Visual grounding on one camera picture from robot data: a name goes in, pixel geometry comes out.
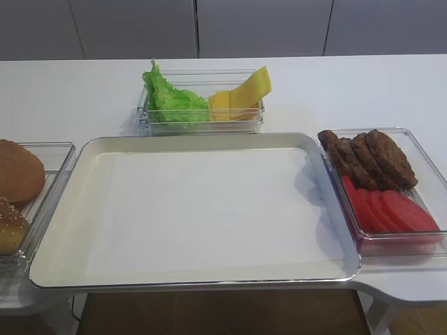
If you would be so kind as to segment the brown bottom bun half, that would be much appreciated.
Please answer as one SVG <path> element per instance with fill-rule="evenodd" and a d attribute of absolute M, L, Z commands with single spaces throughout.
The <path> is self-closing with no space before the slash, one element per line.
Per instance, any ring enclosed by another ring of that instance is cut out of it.
<path fill-rule="evenodd" d="M 23 206 L 37 198 L 44 185 L 41 160 L 21 144 L 1 139 L 1 197 Z"/>

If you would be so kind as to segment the flat yellow cheese slice stack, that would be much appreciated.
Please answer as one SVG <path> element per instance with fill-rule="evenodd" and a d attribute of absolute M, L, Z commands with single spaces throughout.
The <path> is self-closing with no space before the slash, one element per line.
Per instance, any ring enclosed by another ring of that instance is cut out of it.
<path fill-rule="evenodd" d="M 259 103 L 248 109 L 233 108 L 230 105 L 230 92 L 218 91 L 208 98 L 211 121 L 250 121 L 256 118 Z"/>

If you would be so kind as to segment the upright yellow cheese slice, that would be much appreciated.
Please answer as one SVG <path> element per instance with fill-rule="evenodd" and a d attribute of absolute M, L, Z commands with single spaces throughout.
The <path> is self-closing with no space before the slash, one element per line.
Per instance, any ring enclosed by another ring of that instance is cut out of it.
<path fill-rule="evenodd" d="M 229 93 L 230 107 L 252 108 L 272 91 L 270 74 L 266 66 L 258 69 L 240 86 Z"/>

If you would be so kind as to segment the green lettuce leaf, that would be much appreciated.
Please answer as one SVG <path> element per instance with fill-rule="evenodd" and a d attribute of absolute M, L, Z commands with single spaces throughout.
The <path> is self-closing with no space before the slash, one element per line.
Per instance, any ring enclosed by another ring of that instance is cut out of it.
<path fill-rule="evenodd" d="M 209 121 L 208 102 L 188 89 L 178 89 L 162 75 L 159 65 L 151 60 L 152 69 L 142 74 L 152 118 L 155 122 Z"/>

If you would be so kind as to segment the clear bin with greens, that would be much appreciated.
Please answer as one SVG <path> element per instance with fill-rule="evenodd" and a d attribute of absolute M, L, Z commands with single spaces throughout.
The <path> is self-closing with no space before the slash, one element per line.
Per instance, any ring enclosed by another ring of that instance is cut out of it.
<path fill-rule="evenodd" d="M 207 99 L 218 91 L 237 88 L 255 70 L 163 70 L 161 73 L 175 88 Z M 143 88 L 135 111 L 135 132 L 149 136 L 258 133 L 263 125 L 264 110 L 263 101 L 259 101 L 248 110 L 153 111 L 146 88 Z"/>

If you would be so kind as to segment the large white serving tray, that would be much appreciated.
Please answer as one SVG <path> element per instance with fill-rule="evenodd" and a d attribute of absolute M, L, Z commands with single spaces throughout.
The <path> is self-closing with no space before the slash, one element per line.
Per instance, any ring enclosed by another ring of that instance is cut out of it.
<path fill-rule="evenodd" d="M 361 267 L 345 202 L 303 133 L 97 138 L 28 276 L 82 291 L 344 282 Z"/>

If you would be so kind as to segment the leftmost brown meat patty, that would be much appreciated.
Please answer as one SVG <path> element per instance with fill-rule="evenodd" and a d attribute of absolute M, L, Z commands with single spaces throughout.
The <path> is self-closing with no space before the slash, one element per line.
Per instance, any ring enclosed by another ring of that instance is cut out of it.
<path fill-rule="evenodd" d="M 332 164 L 337 170 L 338 175 L 341 177 L 345 175 L 349 176 L 351 181 L 353 182 L 353 185 L 356 188 L 359 188 L 357 186 L 355 178 L 352 175 L 351 169 L 345 163 L 344 159 L 338 152 L 336 143 L 339 138 L 336 136 L 336 134 L 330 130 L 324 130 L 318 133 L 318 139 L 321 145 L 323 146 L 323 149 L 325 150 L 326 154 L 332 161 Z"/>

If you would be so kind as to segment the brown meat patty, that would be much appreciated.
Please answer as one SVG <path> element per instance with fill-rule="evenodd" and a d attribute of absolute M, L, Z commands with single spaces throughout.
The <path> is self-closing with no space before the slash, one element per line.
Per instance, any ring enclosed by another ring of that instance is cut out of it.
<path fill-rule="evenodd" d="M 353 182 L 353 185 L 356 188 L 359 188 L 357 186 L 355 178 L 352 175 L 351 169 L 345 163 L 344 159 L 338 152 L 336 143 L 339 138 L 336 136 L 336 134 L 330 130 L 324 130 L 318 133 L 318 139 L 321 145 L 323 146 L 323 149 L 325 150 L 326 154 L 332 161 L 332 164 L 337 170 L 338 175 L 341 177 L 345 175 L 349 176 L 351 181 Z"/>
<path fill-rule="evenodd" d="M 366 134 L 366 143 L 378 166 L 401 190 L 408 191 L 417 185 L 405 153 L 390 136 L 374 129 Z"/>
<path fill-rule="evenodd" d="M 380 191 L 399 191 L 398 185 L 393 182 L 379 167 L 366 142 L 366 133 L 360 133 L 351 140 L 351 146 L 357 159 L 368 171 L 370 177 L 376 182 Z"/>
<path fill-rule="evenodd" d="M 351 146 L 351 140 L 345 137 L 337 140 L 337 149 L 345 163 L 352 171 L 359 188 L 365 188 L 369 191 L 377 191 L 377 182 L 370 176 L 369 172 L 362 166 Z"/>

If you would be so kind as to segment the leftmost red tomato slice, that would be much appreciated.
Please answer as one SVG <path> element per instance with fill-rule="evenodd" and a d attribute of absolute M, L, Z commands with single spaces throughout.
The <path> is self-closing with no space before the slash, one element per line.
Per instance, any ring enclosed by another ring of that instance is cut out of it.
<path fill-rule="evenodd" d="M 342 183 L 345 188 L 346 194 L 349 198 L 349 201 L 351 203 L 351 206 L 352 206 L 354 212 L 356 213 L 356 217 L 358 219 L 358 224 L 360 226 L 360 222 L 359 222 L 359 219 L 361 218 L 361 216 L 360 216 L 360 201 L 358 199 L 356 189 L 355 189 L 350 177 L 347 175 L 342 176 Z"/>

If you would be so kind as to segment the red tomato slice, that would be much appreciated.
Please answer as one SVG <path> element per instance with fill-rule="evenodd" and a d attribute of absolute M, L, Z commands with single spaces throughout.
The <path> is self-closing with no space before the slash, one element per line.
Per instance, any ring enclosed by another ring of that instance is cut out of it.
<path fill-rule="evenodd" d="M 370 192 L 367 189 L 359 188 L 356 190 L 358 199 L 360 201 L 360 226 L 365 232 L 382 233 L 385 232 L 380 220 L 374 215 L 368 204 L 368 197 Z"/>
<path fill-rule="evenodd" d="M 401 193 L 384 191 L 379 198 L 387 216 L 404 231 L 440 231 L 436 221 L 422 207 Z"/>
<path fill-rule="evenodd" d="M 356 213 L 356 217 L 358 219 L 358 224 L 360 226 L 360 222 L 359 222 L 359 219 L 361 218 L 361 216 L 360 216 L 360 201 L 358 199 L 356 189 L 355 189 L 350 177 L 347 175 L 342 176 L 342 183 L 345 188 L 346 194 L 349 198 L 349 201 L 351 203 L 351 206 L 352 206 L 354 212 Z"/>
<path fill-rule="evenodd" d="M 400 227 L 385 212 L 381 202 L 381 194 L 380 191 L 372 191 L 367 200 L 369 208 L 376 217 L 376 230 L 378 232 L 400 232 Z"/>

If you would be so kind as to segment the clear bin with buns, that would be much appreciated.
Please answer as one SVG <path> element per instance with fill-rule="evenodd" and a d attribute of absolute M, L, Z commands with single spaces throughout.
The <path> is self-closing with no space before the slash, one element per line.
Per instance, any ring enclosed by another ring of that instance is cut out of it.
<path fill-rule="evenodd" d="M 22 142 L 18 143 L 37 156 L 45 168 L 45 185 L 37 198 L 23 206 L 13 206 L 29 223 L 29 230 L 19 249 L 12 255 L 1 254 L 1 275 L 14 276 L 22 273 L 36 251 L 54 213 L 76 157 L 71 142 Z"/>

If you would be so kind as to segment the rightmost brown meat patty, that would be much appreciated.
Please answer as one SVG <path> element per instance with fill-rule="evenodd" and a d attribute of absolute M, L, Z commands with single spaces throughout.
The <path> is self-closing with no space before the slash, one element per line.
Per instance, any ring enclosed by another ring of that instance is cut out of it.
<path fill-rule="evenodd" d="M 366 143 L 378 166 L 401 190 L 408 191 L 417 185 L 405 153 L 390 136 L 374 129 L 366 134 Z"/>

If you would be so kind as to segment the clear bin with patties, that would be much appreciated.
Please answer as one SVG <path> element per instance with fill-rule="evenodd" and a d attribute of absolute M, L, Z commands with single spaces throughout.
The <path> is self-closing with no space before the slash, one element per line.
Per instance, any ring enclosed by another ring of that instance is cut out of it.
<path fill-rule="evenodd" d="M 385 255 L 445 255 L 446 254 L 446 178 L 423 150 L 413 134 L 405 128 L 339 129 L 330 130 L 338 138 L 352 140 L 360 133 L 377 129 L 390 136 L 405 153 L 418 183 L 408 191 L 398 193 L 413 200 L 437 223 L 440 231 L 434 232 L 364 232 L 358 224 L 349 198 L 342 183 L 342 177 L 323 150 L 323 161 L 334 184 L 339 202 L 346 216 L 347 225 L 354 236 L 357 249 L 364 256 Z"/>

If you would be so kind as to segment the front red tomato slice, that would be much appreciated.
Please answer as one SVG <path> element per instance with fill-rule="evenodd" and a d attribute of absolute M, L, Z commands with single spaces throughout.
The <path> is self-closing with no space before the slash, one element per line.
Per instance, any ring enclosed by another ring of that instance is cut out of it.
<path fill-rule="evenodd" d="M 387 216 L 404 231 L 440 231 L 436 221 L 422 207 L 401 193 L 384 191 L 379 198 Z"/>

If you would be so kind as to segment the sesame top bun half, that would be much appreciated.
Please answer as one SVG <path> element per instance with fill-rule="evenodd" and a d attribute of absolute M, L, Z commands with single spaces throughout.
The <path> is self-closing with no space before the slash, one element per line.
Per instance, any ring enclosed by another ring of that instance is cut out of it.
<path fill-rule="evenodd" d="M 28 233 L 29 223 L 25 217 L 6 199 L 0 205 L 0 249 L 2 255 L 12 255 L 18 251 Z"/>

